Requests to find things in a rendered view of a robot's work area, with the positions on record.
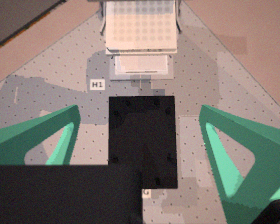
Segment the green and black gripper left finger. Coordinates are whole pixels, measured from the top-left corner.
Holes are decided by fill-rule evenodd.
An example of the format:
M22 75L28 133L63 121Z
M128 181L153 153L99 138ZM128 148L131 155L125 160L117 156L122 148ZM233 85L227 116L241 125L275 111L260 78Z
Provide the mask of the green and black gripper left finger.
M25 155L65 127L46 164L69 164L81 117L76 104L50 114L0 129L0 165L25 164Z

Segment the grey slotted plate rack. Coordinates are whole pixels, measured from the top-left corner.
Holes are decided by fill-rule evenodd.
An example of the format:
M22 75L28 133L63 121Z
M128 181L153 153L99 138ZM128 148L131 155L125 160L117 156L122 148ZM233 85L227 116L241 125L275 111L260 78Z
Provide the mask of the grey slotted plate rack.
M103 11L103 23L100 28L100 34L104 32L104 42L106 44L106 2L124 2L124 1L172 1L172 0L87 0L88 2L100 2ZM178 42L179 33L182 33L182 27L179 22L178 11L182 0L175 0L175 12L176 12L176 40ZM110 81L130 81L130 80L173 80L173 55L167 56L168 74L167 75L127 75L116 76L115 75L115 56L110 56Z

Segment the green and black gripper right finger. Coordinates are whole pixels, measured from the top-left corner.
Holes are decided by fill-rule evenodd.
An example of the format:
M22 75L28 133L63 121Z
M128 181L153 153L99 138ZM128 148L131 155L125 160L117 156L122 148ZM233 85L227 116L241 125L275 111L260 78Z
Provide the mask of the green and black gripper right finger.
M251 224L272 201L280 199L280 129L206 104L199 123L227 224ZM254 154L255 163L245 179L214 126Z

